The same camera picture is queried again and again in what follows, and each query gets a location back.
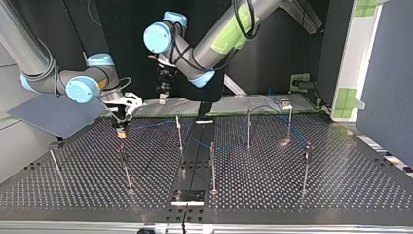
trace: light blue joint cap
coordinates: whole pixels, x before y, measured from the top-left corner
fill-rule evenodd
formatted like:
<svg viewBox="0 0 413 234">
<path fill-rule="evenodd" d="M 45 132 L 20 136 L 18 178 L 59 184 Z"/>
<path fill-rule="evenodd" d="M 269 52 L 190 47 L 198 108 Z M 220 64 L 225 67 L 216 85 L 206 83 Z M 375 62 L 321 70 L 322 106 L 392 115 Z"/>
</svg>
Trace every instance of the light blue joint cap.
<svg viewBox="0 0 413 234">
<path fill-rule="evenodd" d="M 204 74 L 203 76 L 195 79 L 195 80 L 189 80 L 192 84 L 194 84 L 196 87 L 198 88 L 202 88 L 203 86 L 205 86 L 210 79 L 212 79 L 212 77 L 215 75 L 215 71 L 210 71 L 206 74 Z"/>
<path fill-rule="evenodd" d="M 96 54 L 88 58 L 88 66 L 113 66 L 115 63 L 108 54 Z"/>
<path fill-rule="evenodd" d="M 184 15 L 176 12 L 165 12 L 164 20 L 171 22 L 179 22 L 184 27 L 186 27 L 188 24 L 188 19 Z"/>
<path fill-rule="evenodd" d="M 77 76 L 67 83 L 66 93 L 70 99 L 83 104 L 97 98 L 100 89 L 97 82 L 91 77 Z"/>
<path fill-rule="evenodd" d="M 24 77 L 23 74 L 20 75 L 20 81 L 21 84 L 24 86 L 25 89 L 27 89 L 28 91 L 37 93 L 37 94 L 41 94 L 40 92 L 34 90 L 33 88 L 31 88 L 30 84 L 28 83 L 27 79 Z"/>
<path fill-rule="evenodd" d="M 143 33 L 143 42 L 152 53 L 162 54 L 172 45 L 172 34 L 166 24 L 155 22 L 146 28 Z"/>
</svg>

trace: white cable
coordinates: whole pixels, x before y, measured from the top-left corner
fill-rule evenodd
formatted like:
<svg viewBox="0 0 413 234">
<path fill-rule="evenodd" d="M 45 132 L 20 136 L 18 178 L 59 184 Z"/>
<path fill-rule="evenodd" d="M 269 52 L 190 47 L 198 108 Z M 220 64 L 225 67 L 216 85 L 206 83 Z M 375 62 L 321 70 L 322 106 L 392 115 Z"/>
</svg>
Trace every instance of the white cable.
<svg viewBox="0 0 413 234">
<path fill-rule="evenodd" d="M 104 95 L 101 95 L 101 96 L 99 96 L 99 97 L 100 97 L 100 98 L 107 97 L 107 96 L 109 96 L 109 95 L 111 95 L 111 94 L 113 94 L 113 93 L 117 93 L 117 92 L 119 92 L 119 91 L 122 91 L 124 88 L 126 88 L 128 85 L 131 84 L 131 77 L 124 77 L 124 78 L 122 78 L 122 79 L 119 79 L 119 83 L 121 83 L 121 82 L 124 81 L 124 80 L 128 80 L 128 82 L 127 82 L 125 85 L 121 86 L 119 89 L 115 89 L 114 91 L 110 91 L 109 93 L 105 93 Z"/>
</svg>

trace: metal base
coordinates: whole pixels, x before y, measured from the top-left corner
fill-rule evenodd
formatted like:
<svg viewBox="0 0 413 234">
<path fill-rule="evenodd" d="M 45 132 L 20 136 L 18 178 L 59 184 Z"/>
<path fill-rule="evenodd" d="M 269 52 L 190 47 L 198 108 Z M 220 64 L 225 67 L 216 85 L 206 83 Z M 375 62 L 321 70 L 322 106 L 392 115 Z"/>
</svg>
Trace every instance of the metal base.
<svg viewBox="0 0 413 234">
<path fill-rule="evenodd" d="M 411 178 L 325 115 L 294 115 L 289 140 L 287 116 L 251 116 L 249 150 L 246 116 L 203 127 L 182 118 L 184 155 L 175 123 L 163 121 L 131 123 L 133 194 L 104 120 L 56 151 L 61 176 L 45 156 L 1 184 L 0 220 L 180 223 L 186 214 L 187 223 L 413 226 Z M 216 193 L 205 169 L 212 140 Z M 307 142 L 313 159 L 303 193 Z M 171 205 L 175 190 L 205 186 L 203 206 Z"/>
</svg>

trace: hole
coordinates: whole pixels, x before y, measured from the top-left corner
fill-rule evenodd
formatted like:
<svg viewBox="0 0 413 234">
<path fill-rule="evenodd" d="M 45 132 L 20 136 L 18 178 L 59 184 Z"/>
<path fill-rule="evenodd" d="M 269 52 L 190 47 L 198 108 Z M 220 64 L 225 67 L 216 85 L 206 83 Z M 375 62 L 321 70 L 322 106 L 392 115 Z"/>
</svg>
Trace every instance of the hole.
<svg viewBox="0 0 413 234">
<path fill-rule="evenodd" d="M 404 167 L 403 169 L 404 169 L 404 171 L 407 172 L 407 173 L 413 173 L 413 169 L 410 168 L 410 167 Z"/>
</svg>

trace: white wall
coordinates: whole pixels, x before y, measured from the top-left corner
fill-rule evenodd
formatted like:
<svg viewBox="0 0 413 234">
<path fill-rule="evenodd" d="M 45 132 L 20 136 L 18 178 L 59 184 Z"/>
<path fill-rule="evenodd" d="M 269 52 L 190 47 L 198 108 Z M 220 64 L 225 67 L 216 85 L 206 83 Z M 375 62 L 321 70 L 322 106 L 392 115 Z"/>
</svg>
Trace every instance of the white wall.
<svg viewBox="0 0 413 234">
<path fill-rule="evenodd" d="M 334 121 L 355 122 L 357 119 L 358 109 L 356 108 L 353 109 L 350 119 L 334 118 L 335 103 L 341 88 L 357 89 L 356 99 L 361 99 L 382 7 L 382 5 L 379 5 L 376 8 L 375 15 L 372 17 L 351 18 L 333 101 L 333 113 L 331 116 Z"/>
<path fill-rule="evenodd" d="M 0 183 L 45 154 L 56 140 L 7 114 L 38 96 L 21 86 L 19 75 L 19 67 L 0 44 Z"/>
</svg>

